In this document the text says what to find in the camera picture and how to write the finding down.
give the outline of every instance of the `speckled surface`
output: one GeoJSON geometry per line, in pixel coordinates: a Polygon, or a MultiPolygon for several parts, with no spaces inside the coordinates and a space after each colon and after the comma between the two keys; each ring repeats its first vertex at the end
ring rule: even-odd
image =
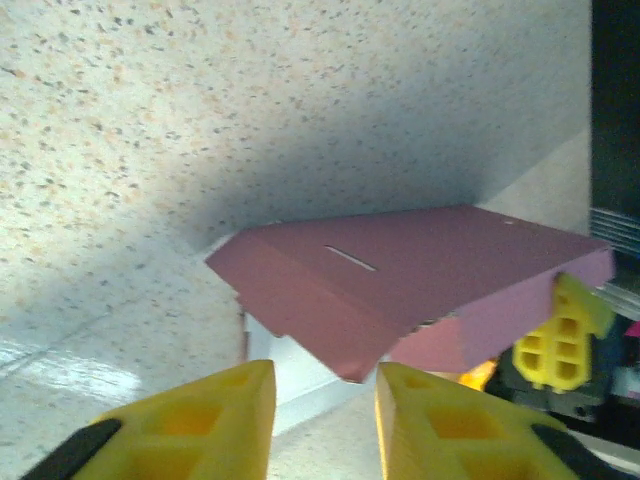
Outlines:
{"type": "MultiPolygon", "coordinates": [[[[3,0],[0,24],[3,480],[236,361],[199,253],[223,234],[463,201],[584,225],[589,2],[3,0]]],[[[365,405],[278,439],[271,478],[375,477],[365,405]]]]}

